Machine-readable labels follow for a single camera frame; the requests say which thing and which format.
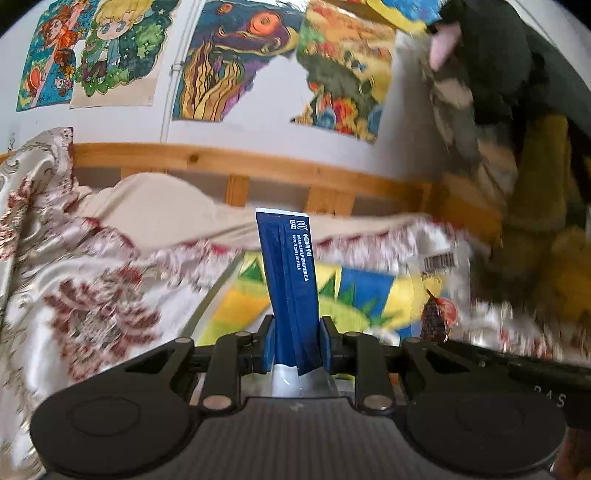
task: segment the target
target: poster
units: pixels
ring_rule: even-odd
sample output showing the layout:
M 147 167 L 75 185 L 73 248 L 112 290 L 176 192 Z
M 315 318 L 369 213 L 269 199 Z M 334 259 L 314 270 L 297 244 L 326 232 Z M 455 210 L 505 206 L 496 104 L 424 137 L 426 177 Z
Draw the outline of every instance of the poster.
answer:
M 70 106 L 152 105 L 180 1 L 103 0 L 76 69 Z
M 340 333 L 380 327 L 396 332 L 400 338 L 418 336 L 421 312 L 428 299 L 425 289 L 437 296 L 444 290 L 440 277 L 395 277 L 318 262 L 315 270 L 320 316 L 331 316 Z M 215 303 L 211 316 L 197 324 L 198 345 L 214 344 L 221 336 L 240 330 L 256 332 L 270 312 L 260 253 L 247 252 L 237 277 L 229 281 L 229 289 L 220 289 L 223 297 Z
M 314 96 L 292 121 L 374 142 L 391 80 L 395 31 L 311 0 L 297 60 Z
M 283 2 L 205 3 L 181 74 L 173 118 L 221 121 L 253 88 L 258 71 L 277 56 L 293 55 L 304 9 Z
M 407 33 L 420 33 L 427 25 L 441 19 L 439 11 L 447 0 L 343 0 L 373 8 L 396 28 Z
M 58 0 L 39 18 L 18 91 L 17 112 L 72 98 L 74 46 L 86 38 L 99 0 Z

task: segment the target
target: white wall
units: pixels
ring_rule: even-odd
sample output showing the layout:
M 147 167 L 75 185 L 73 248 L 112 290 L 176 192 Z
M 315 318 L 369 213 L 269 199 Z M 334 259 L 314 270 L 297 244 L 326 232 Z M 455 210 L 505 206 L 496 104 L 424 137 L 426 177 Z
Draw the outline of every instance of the white wall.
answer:
M 171 66 L 181 44 L 186 23 L 193 25 L 194 2 L 183 0 L 176 20 L 169 30 L 163 66 L 158 79 L 154 104 L 151 107 L 103 107 L 69 109 L 68 105 L 52 105 L 16 112 L 18 86 L 27 56 L 31 35 L 40 14 L 51 3 L 46 0 L 16 23 L 0 38 L 0 150 L 8 146 L 14 134 L 18 147 L 37 133 L 59 125 L 74 127 L 77 142 L 158 142 L 164 118 L 165 101 L 171 85 Z M 589 32 L 572 15 L 552 0 L 509 0 L 519 14 L 534 28 L 547 36 L 573 63 L 588 85 L 591 85 Z M 285 75 L 296 71 L 284 59 Z M 222 145 L 227 148 L 285 155 L 318 163 L 334 164 L 395 179 L 436 178 L 452 168 L 434 123 L 427 91 L 420 77 L 417 52 L 408 37 L 399 35 L 393 64 L 393 80 L 375 145 L 345 135 L 302 125 L 277 122 L 258 115 L 256 95 L 266 92 L 273 102 L 286 100 L 277 91 L 277 69 L 262 69 L 256 88 L 236 107 L 243 112 L 252 108 L 252 117 L 236 122 L 238 111 L 220 124 L 174 121 L 168 142 L 200 145 Z M 293 104 L 304 106 L 303 89 L 293 97 Z

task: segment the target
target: wooden slat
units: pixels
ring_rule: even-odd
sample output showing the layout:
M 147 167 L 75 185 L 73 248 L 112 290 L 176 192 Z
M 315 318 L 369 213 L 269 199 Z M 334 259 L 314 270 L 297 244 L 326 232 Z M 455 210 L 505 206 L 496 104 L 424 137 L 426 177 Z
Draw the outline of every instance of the wooden slat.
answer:
M 249 177 L 240 175 L 230 175 L 228 178 L 228 187 L 226 188 L 226 203 L 233 207 L 244 207 L 248 197 L 250 186 Z
M 9 155 L 0 155 L 0 161 Z M 326 210 L 337 215 L 350 215 L 356 196 L 383 197 L 396 200 L 403 211 L 429 213 L 466 228 L 488 243 L 495 242 L 501 233 L 499 212 L 477 207 L 442 184 L 402 183 L 292 158 L 194 145 L 97 143 L 74 144 L 74 162 L 79 167 L 204 171 L 307 186 L 311 187 L 307 211 Z M 329 203 L 322 200 L 326 192 L 331 192 Z M 231 200 L 237 202 L 233 195 Z
M 467 229 L 488 244 L 496 242 L 501 234 L 502 216 L 499 212 L 477 207 L 454 196 L 442 184 L 433 184 L 426 211 L 437 220 Z
M 120 168 L 120 177 L 121 180 L 123 180 L 126 177 L 129 177 L 131 175 L 135 175 L 136 173 L 142 173 L 142 172 L 146 172 L 146 171 L 157 171 L 160 173 L 166 173 L 166 169 L 164 168 L 128 168 L 128 167 L 122 167 Z
M 310 187 L 306 212 L 351 216 L 355 195 L 322 187 Z
M 74 160 L 79 167 L 166 168 L 318 186 L 354 196 L 395 199 L 409 212 L 418 211 L 423 198 L 420 184 L 398 182 L 287 157 L 214 147 L 141 143 L 74 144 Z

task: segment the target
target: white tube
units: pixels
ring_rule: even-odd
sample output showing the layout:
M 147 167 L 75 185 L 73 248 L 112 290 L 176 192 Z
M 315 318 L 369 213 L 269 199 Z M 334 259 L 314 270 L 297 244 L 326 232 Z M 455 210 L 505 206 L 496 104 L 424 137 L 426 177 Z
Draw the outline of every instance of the white tube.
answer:
M 174 98 L 177 93 L 178 78 L 180 73 L 183 71 L 184 60 L 187 57 L 187 51 L 189 50 L 189 44 L 193 37 L 193 32 L 201 16 L 201 10 L 206 0 L 195 0 L 193 7 L 189 13 L 189 19 L 193 21 L 185 22 L 185 28 L 183 30 L 183 37 L 178 47 L 177 56 L 174 59 L 174 63 L 171 67 L 170 72 L 170 85 L 168 86 L 168 93 L 166 96 L 166 103 L 164 104 L 164 115 L 162 118 L 162 128 L 160 129 L 160 143 L 166 143 L 168 141 L 168 131 L 170 130 L 170 122 L 173 116 Z

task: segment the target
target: blue package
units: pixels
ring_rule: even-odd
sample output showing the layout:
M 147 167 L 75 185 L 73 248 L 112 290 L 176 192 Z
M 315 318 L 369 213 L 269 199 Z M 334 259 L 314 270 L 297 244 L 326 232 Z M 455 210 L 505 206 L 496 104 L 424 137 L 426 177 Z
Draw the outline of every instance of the blue package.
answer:
M 275 363 L 304 375 L 322 365 L 318 291 L 305 213 L 256 209 L 262 259 L 275 315 Z

